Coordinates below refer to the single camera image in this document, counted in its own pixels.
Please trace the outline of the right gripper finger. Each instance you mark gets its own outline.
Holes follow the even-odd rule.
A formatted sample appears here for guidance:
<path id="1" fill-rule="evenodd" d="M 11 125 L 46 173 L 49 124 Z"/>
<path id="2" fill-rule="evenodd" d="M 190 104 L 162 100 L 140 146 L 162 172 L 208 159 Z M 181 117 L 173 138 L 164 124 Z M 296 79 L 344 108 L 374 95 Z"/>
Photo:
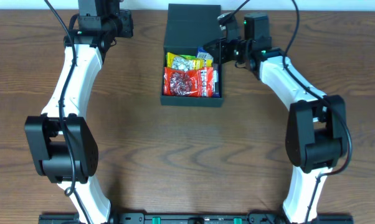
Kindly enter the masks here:
<path id="1" fill-rule="evenodd" d="M 213 59 L 214 63 L 221 63 L 221 52 L 218 49 L 207 49 L 205 50 L 208 58 Z"/>
<path id="2" fill-rule="evenodd" d="M 203 49 L 206 52 L 213 52 L 216 51 L 219 48 L 220 39 L 212 40 L 206 44 L 203 45 Z"/>

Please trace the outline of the blue Eclipse mint box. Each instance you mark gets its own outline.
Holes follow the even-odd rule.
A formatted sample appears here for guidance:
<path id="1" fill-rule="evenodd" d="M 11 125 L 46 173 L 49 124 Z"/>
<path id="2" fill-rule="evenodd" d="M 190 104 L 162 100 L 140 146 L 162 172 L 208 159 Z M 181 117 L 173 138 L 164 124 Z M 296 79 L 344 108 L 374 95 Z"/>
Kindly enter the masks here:
<path id="1" fill-rule="evenodd" d="M 213 60 L 213 56 L 204 50 L 203 47 L 197 48 L 196 58 L 203 59 L 203 60 Z"/>

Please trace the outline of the dark green box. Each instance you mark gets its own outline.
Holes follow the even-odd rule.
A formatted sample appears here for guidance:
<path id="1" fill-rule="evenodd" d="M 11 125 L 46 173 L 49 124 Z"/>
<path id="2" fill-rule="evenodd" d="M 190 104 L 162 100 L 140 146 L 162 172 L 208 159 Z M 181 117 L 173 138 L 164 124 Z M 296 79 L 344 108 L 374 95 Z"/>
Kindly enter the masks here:
<path id="1" fill-rule="evenodd" d="M 163 44 L 163 55 L 197 54 L 204 44 L 224 36 L 217 17 L 220 5 L 168 4 L 168 18 Z M 161 88 L 160 102 L 164 106 L 199 106 L 220 108 L 224 102 L 222 89 L 222 67 L 219 68 L 217 83 L 218 97 L 167 96 Z"/>

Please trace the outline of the red Hacks candy bag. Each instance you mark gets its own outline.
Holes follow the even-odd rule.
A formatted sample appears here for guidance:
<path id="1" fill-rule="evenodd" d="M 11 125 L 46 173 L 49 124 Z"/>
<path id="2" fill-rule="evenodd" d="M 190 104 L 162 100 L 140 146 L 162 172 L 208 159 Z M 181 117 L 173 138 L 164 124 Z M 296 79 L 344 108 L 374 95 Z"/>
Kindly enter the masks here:
<path id="1" fill-rule="evenodd" d="M 213 68 L 180 71 L 164 68 L 163 94 L 168 96 L 212 97 Z"/>

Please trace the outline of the yellow Hacks candy bag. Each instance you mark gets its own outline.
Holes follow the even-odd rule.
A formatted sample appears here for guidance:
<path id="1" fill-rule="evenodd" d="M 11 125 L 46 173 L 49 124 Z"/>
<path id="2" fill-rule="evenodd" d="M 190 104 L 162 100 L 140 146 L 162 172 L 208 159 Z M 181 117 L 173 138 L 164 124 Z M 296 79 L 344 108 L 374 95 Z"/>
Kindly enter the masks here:
<path id="1" fill-rule="evenodd" d="M 173 70 L 190 71 L 212 67 L 213 60 L 196 58 L 191 55 L 176 55 L 171 52 L 166 54 L 167 67 Z"/>

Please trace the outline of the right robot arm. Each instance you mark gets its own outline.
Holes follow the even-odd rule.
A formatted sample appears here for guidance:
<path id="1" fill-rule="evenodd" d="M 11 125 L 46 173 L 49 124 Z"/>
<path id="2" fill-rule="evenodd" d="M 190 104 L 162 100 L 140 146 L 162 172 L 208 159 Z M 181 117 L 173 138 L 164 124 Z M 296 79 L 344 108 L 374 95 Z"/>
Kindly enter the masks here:
<path id="1" fill-rule="evenodd" d="M 244 17 L 245 37 L 239 35 L 234 13 L 217 18 L 225 37 L 204 45 L 220 65 L 251 71 L 288 110 L 285 149 L 293 165 L 288 195 L 279 215 L 250 212 L 249 223 L 353 223 L 351 215 L 320 215 L 316 211 L 327 177 L 340 174 L 351 160 L 353 146 L 346 124 L 344 99 L 314 87 L 292 65 L 287 51 L 273 47 L 268 15 Z"/>

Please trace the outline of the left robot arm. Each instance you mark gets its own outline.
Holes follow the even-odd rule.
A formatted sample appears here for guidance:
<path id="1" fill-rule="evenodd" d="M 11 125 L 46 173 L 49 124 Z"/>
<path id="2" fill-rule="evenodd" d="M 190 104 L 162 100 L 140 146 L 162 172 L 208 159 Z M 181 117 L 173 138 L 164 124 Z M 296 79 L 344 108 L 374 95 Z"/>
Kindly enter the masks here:
<path id="1" fill-rule="evenodd" d="M 98 146 L 86 122 L 95 79 L 117 38 L 133 37 L 131 11 L 119 0 L 78 1 L 65 31 L 65 58 L 56 88 L 24 130 L 37 173 L 57 184 L 76 213 L 48 213 L 39 223 L 119 223 L 97 176 Z"/>

